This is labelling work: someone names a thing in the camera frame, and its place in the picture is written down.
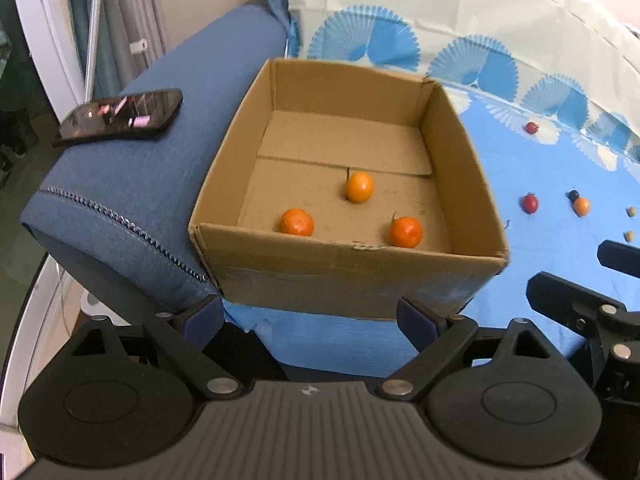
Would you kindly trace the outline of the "grey curtain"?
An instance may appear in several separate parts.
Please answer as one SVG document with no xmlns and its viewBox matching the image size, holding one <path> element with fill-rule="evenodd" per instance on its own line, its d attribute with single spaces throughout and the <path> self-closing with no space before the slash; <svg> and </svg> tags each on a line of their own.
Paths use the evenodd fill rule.
<svg viewBox="0 0 640 480">
<path fill-rule="evenodd" d="M 87 67 L 91 3 L 70 0 L 81 68 Z M 101 0 L 92 96 L 114 96 L 165 52 L 157 0 Z"/>
</svg>

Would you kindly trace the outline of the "small black fruit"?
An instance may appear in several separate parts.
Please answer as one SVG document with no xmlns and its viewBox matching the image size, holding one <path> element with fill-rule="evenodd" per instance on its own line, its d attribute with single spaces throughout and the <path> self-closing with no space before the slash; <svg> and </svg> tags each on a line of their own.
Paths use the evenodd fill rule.
<svg viewBox="0 0 640 480">
<path fill-rule="evenodd" d="M 570 199 L 570 201 L 572 203 L 574 203 L 575 200 L 578 200 L 578 198 L 580 197 L 579 193 L 576 190 L 571 190 L 568 193 L 568 198 Z"/>
</svg>

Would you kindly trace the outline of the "red cherry tomato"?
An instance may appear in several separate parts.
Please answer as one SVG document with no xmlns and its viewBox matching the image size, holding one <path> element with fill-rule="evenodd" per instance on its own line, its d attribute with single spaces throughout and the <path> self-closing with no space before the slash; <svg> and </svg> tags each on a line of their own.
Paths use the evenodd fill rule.
<svg viewBox="0 0 640 480">
<path fill-rule="evenodd" d="M 524 127 L 524 130 L 528 134 L 535 134 L 538 132 L 538 129 L 539 129 L 539 126 L 536 124 L 536 122 L 528 122 Z"/>
<path fill-rule="evenodd" d="M 522 198 L 522 208 L 526 214 L 536 214 L 539 208 L 539 200 L 533 193 L 527 193 Z"/>
</svg>

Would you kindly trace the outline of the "white window frame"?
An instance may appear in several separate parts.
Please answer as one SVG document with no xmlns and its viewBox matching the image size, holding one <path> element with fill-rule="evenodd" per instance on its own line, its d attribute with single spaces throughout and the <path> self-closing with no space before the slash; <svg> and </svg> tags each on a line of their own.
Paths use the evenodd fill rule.
<svg viewBox="0 0 640 480">
<path fill-rule="evenodd" d="M 15 0 L 36 72 L 57 118 L 85 101 L 70 0 Z"/>
</svg>

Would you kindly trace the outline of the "orange tangerine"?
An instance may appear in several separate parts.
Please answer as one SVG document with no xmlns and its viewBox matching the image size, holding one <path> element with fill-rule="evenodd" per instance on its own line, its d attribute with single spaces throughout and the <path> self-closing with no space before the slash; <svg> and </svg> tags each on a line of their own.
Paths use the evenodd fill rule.
<svg viewBox="0 0 640 480">
<path fill-rule="evenodd" d="M 292 208 L 282 214 L 278 231 L 283 234 L 311 236 L 314 232 L 314 219 L 303 209 Z"/>
<path fill-rule="evenodd" d="M 398 217 L 390 222 L 388 242 L 395 247 L 415 248 L 420 244 L 423 230 L 420 222 L 412 217 Z"/>
</svg>

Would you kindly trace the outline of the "orange kumquat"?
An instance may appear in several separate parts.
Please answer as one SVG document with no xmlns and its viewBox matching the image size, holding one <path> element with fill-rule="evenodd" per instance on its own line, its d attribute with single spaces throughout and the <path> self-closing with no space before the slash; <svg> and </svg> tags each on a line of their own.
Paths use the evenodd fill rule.
<svg viewBox="0 0 640 480">
<path fill-rule="evenodd" d="M 345 196 L 353 204 L 363 204 L 370 200 L 374 189 L 370 174 L 363 171 L 351 172 L 345 183 Z"/>
</svg>

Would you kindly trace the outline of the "orange kumquat fruit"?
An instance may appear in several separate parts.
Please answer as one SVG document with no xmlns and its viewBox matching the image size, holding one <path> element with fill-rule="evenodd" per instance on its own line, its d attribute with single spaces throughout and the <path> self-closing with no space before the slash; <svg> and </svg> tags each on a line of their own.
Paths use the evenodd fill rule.
<svg viewBox="0 0 640 480">
<path fill-rule="evenodd" d="M 589 214 L 590 211 L 590 200 L 588 200 L 588 198 L 585 198 L 584 196 L 576 198 L 576 200 L 574 200 L 573 202 L 573 209 L 578 217 L 585 217 L 587 214 Z"/>
</svg>

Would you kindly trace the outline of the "blue patterned sheet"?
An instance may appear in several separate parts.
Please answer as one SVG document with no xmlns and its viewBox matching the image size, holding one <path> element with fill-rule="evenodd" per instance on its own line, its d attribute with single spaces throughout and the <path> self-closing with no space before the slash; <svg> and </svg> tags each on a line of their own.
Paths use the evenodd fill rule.
<svg viewBox="0 0 640 480">
<path fill-rule="evenodd" d="M 529 316 L 526 284 L 540 271 L 638 308 L 638 281 L 596 253 L 627 231 L 639 238 L 639 0 L 288 0 L 283 54 L 444 86 L 511 251 L 466 307 L 471 318 L 499 327 Z M 590 200 L 585 217 L 571 190 Z M 522 208 L 527 193 L 536 214 Z"/>
</svg>

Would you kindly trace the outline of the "black smartphone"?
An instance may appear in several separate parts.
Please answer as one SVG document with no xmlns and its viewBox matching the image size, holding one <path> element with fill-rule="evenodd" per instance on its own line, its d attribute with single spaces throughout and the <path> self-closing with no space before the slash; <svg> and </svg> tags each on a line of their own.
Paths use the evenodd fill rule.
<svg viewBox="0 0 640 480">
<path fill-rule="evenodd" d="M 182 101 L 183 93 L 170 88 L 80 104 L 62 120 L 52 145 L 156 138 L 177 117 Z"/>
</svg>

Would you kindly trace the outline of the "brown cardboard box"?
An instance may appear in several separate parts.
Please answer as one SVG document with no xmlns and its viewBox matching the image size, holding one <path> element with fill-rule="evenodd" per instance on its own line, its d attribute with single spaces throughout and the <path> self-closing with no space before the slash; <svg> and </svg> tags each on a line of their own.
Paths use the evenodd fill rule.
<svg viewBox="0 0 640 480">
<path fill-rule="evenodd" d="M 456 313 L 510 260 L 438 82 L 294 58 L 250 85 L 189 235 L 234 304 L 372 320 L 401 298 Z"/>
</svg>

